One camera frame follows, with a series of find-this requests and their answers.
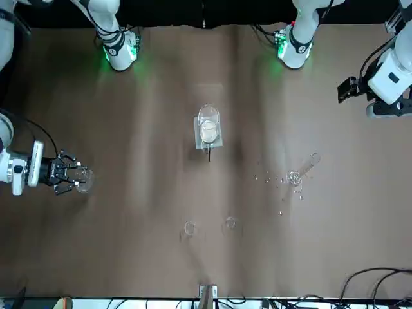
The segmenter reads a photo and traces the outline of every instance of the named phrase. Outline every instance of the white robot body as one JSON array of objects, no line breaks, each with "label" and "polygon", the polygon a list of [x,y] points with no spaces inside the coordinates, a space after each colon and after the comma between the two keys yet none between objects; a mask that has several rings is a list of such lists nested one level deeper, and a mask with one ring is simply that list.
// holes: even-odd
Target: white robot body
[{"label": "white robot body", "polygon": [[[0,8],[12,13],[15,1],[0,1]],[[14,45],[14,24],[0,18],[0,71],[12,58]]]},{"label": "white robot body", "polygon": [[14,129],[11,121],[0,114],[0,182],[12,183],[13,195],[21,195],[26,183],[36,187],[39,183],[39,173],[43,156],[44,144],[34,142],[31,160],[22,154],[8,150],[12,143]]},{"label": "white robot body", "polygon": [[123,32],[115,14],[119,0],[91,0],[84,7],[79,0],[71,0],[95,26],[105,46],[104,51],[113,69],[124,71],[137,59],[137,38],[132,31]]},{"label": "white robot body", "polygon": [[[332,6],[340,5],[344,1],[335,0]],[[316,10],[328,7],[330,0],[293,0],[293,4],[297,9],[295,24],[281,30],[281,33],[285,34],[285,42],[277,55],[289,68],[298,69],[303,66],[312,48],[312,40],[319,25],[319,14]]]},{"label": "white robot body", "polygon": [[[14,46],[14,23],[4,14],[13,14],[16,0],[0,1],[0,71],[11,59]],[[30,5],[31,0],[19,0]],[[42,0],[48,5],[53,0]],[[107,59],[113,69],[124,71],[137,59],[138,38],[132,31],[120,29],[115,14],[120,6],[119,0],[71,0],[93,23],[103,42]]]},{"label": "white robot body", "polygon": [[368,81],[368,86],[385,103],[393,104],[412,84],[412,74],[397,60],[395,50],[386,50],[379,59],[379,70]]},{"label": "white robot body", "polygon": [[397,35],[395,48],[387,49],[368,81],[372,91],[387,104],[395,103],[412,85],[412,22]]}]

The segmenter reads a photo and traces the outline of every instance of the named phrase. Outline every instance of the black backdrop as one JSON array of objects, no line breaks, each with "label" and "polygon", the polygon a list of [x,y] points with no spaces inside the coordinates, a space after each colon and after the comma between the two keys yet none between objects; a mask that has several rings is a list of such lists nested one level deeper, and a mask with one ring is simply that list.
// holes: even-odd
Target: black backdrop
[{"label": "black backdrop", "polygon": [[[201,27],[222,24],[289,23],[296,17],[292,0],[121,0],[118,19],[132,26]],[[346,0],[330,10],[326,24],[377,24],[394,12],[398,0]],[[40,28],[89,27],[87,19],[70,2],[55,0],[49,8],[19,5],[29,25]]]}]

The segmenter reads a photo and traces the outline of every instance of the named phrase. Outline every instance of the black cable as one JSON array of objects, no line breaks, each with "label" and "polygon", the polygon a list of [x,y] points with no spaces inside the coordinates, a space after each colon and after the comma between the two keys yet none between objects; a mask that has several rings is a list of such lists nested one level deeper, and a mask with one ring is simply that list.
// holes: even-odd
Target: black cable
[{"label": "black cable", "polygon": [[20,119],[19,117],[16,117],[15,115],[10,115],[10,116],[14,117],[15,119],[17,119],[17,120],[20,121],[20,122],[23,122],[23,123],[25,124],[27,130],[29,130],[29,132],[30,132],[30,134],[31,134],[31,136],[32,136],[32,138],[33,138],[33,141],[36,141],[36,140],[37,140],[37,139],[36,139],[36,135],[34,134],[33,130],[31,129],[31,127],[28,125],[28,123],[27,123],[26,121],[24,121],[23,119]]},{"label": "black cable", "polygon": [[112,302],[113,302],[113,298],[110,299],[110,302],[109,302],[108,306],[106,307],[106,309],[109,309],[109,308],[110,308],[110,305],[111,305]]},{"label": "black cable", "polygon": [[412,300],[411,296],[405,297],[405,298],[401,299],[399,302],[397,302],[396,304],[394,304],[393,307],[396,307],[399,304],[402,304],[404,301],[407,301],[409,304],[412,304],[411,300]]},{"label": "black cable", "polygon": [[393,275],[396,274],[406,274],[406,275],[412,275],[412,272],[405,272],[403,270],[400,271],[394,271],[394,272],[390,272],[388,274],[386,274],[385,276],[383,276],[378,283],[376,284],[375,288],[373,289],[373,293],[372,293],[372,298],[373,298],[373,308],[376,309],[376,294],[378,292],[379,286],[382,284],[382,282],[387,279],[388,277],[391,277]]},{"label": "black cable", "polygon": [[330,11],[330,8],[331,8],[332,5],[333,5],[333,2],[335,2],[335,0],[330,0],[328,7],[327,7],[326,10],[324,11],[324,13],[323,13],[323,15],[322,15],[322,17],[321,17],[321,20],[319,21],[319,24],[317,25],[318,27],[323,24],[324,19],[326,18],[326,15],[329,14],[329,11]]},{"label": "black cable", "polygon": [[181,302],[182,302],[182,301],[179,301],[179,303],[176,305],[176,309],[178,309],[178,307],[179,307],[179,305],[180,305]]},{"label": "black cable", "polygon": [[125,28],[124,30],[119,29],[119,30],[116,30],[116,31],[109,31],[109,30],[103,29],[102,27],[100,27],[100,26],[98,25],[98,23],[96,23],[96,20],[95,20],[95,19],[93,18],[93,16],[90,14],[90,10],[89,10],[88,7],[86,7],[86,11],[87,11],[88,14],[89,14],[89,17],[90,17],[91,22],[96,26],[96,28],[98,28],[101,32],[104,32],[103,35],[110,35],[110,34],[117,34],[117,33],[120,33],[120,32],[127,32],[127,31],[130,31],[130,30],[138,27],[138,26],[132,26],[132,27],[130,27],[130,28]]},{"label": "black cable", "polygon": [[119,302],[117,304],[117,306],[115,307],[115,309],[118,309],[120,306],[122,306],[126,301],[128,301],[128,299],[123,299],[121,302]]},{"label": "black cable", "polygon": [[7,110],[5,110],[5,109],[3,109],[3,108],[0,108],[0,112],[1,112],[1,113],[4,113],[4,114],[6,114],[6,115],[10,115],[10,116],[15,117],[15,118],[19,118],[19,119],[21,119],[21,120],[24,120],[25,122],[28,122],[29,124],[32,124],[33,126],[38,127],[38,128],[39,128],[41,131],[43,131],[43,133],[44,133],[45,135],[47,135],[47,137],[50,139],[51,143],[53,144],[56,157],[59,155],[59,152],[57,151],[57,146],[56,146],[56,143],[54,142],[54,139],[53,139],[52,136],[49,134],[49,132],[47,132],[47,130],[46,130],[45,128],[43,128],[41,125],[39,125],[38,123],[34,122],[33,120],[30,120],[30,119],[27,119],[27,118],[23,117],[23,116],[17,116],[16,114],[12,113],[11,111],[7,111]]},{"label": "black cable", "polygon": [[258,31],[254,28],[254,26],[250,26],[250,27],[252,28],[253,32],[255,33],[255,36],[256,36],[257,40],[259,41],[259,43],[260,43],[262,46],[269,47],[269,48],[275,48],[274,42],[270,42],[270,44],[268,44],[268,43],[266,43],[265,41],[262,41],[262,39],[261,39]]},{"label": "black cable", "polygon": [[334,305],[336,308],[340,308],[340,309],[344,308],[343,306],[341,306],[339,303],[336,303],[335,301],[331,301],[329,299],[323,298],[323,297],[315,295],[315,294],[306,294],[305,296],[300,297],[298,299],[298,301],[293,304],[294,308],[297,308],[297,304],[302,303],[302,301],[304,301],[305,299],[308,299],[308,298],[317,298],[317,299],[320,299],[321,301],[323,301],[325,303],[330,303],[330,304]]},{"label": "black cable", "polygon": [[275,36],[275,34],[274,34],[273,32],[269,32],[269,31],[266,31],[265,29],[263,29],[263,27],[262,27],[260,24],[253,24],[253,26],[254,26],[258,31],[260,31],[261,33],[263,33],[263,34],[265,34],[265,35],[269,35],[269,36],[271,36],[271,37],[274,37],[274,36]]},{"label": "black cable", "polygon": [[400,269],[400,268],[392,268],[392,267],[373,267],[373,268],[367,268],[364,270],[360,270],[354,274],[352,274],[351,276],[349,276],[349,278],[345,281],[345,284],[343,286],[342,292],[341,292],[341,296],[339,299],[339,302],[341,303],[343,300],[343,297],[345,296],[345,292],[346,289],[349,285],[349,282],[356,276],[364,274],[365,272],[372,272],[372,271],[376,271],[376,270],[388,270],[388,271],[392,271],[392,272],[398,272],[398,271],[403,271],[403,272],[408,272],[412,274],[412,270],[410,269]]},{"label": "black cable", "polygon": [[232,300],[230,300],[229,298],[226,298],[226,300],[227,300],[228,302],[230,302],[231,304],[244,304],[244,303],[246,303],[246,298],[245,298],[245,296],[243,296],[243,300],[242,300],[242,301],[239,301],[239,302],[237,302],[237,301],[232,301]]},{"label": "black cable", "polygon": [[224,303],[223,301],[218,301],[218,304],[224,304],[227,308],[233,309],[233,307],[227,303]]},{"label": "black cable", "polygon": [[394,38],[396,38],[397,36],[391,37],[389,40],[387,40],[384,44],[380,45],[376,50],[374,50],[369,56],[368,58],[366,58],[366,60],[363,62],[362,67],[360,68],[360,72],[359,72],[359,80],[363,77],[363,70],[365,68],[365,66],[367,65],[368,61],[378,52],[380,52],[384,47],[386,47]]},{"label": "black cable", "polygon": [[[255,32],[256,36],[258,37],[259,41],[261,41],[259,33],[258,33],[258,29],[255,26],[251,26],[251,27],[252,27],[253,31]],[[270,40],[270,38],[265,34],[263,34],[263,37],[269,43],[269,44],[265,44],[265,45],[267,45],[268,47],[271,47],[271,48],[275,48],[275,42],[274,41]]]}]

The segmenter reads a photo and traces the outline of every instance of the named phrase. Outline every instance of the clear glass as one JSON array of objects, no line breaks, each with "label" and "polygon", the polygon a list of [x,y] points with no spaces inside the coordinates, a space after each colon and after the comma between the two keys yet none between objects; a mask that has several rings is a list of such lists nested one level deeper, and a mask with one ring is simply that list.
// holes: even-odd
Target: clear glass
[{"label": "clear glass", "polygon": [[308,173],[316,164],[321,161],[321,156],[318,153],[314,153],[298,170],[288,171],[286,174],[286,182],[292,187],[297,187],[302,184],[302,177]]},{"label": "clear glass", "polygon": [[194,222],[188,221],[185,223],[185,235],[193,237],[196,234],[197,227]]},{"label": "clear glass", "polygon": [[222,233],[226,236],[242,237],[243,227],[241,226],[241,222],[235,217],[227,217],[222,225]]},{"label": "clear glass", "polygon": [[219,121],[219,111],[210,104],[204,105],[199,110],[199,133],[204,143],[211,144],[218,138]]},{"label": "clear glass", "polygon": [[90,191],[95,182],[95,174],[91,169],[85,169],[84,167],[81,167],[76,170],[75,179],[86,181],[80,182],[79,185],[76,186],[76,190],[78,190],[80,193],[87,193]]}]

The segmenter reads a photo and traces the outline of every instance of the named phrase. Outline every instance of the metal stand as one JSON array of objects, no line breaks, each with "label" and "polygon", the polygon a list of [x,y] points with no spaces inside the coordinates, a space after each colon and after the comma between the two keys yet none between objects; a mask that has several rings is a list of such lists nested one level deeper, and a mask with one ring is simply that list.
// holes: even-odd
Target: metal stand
[{"label": "metal stand", "polygon": [[216,285],[199,286],[199,309],[213,309],[213,299],[218,298],[218,287]]}]

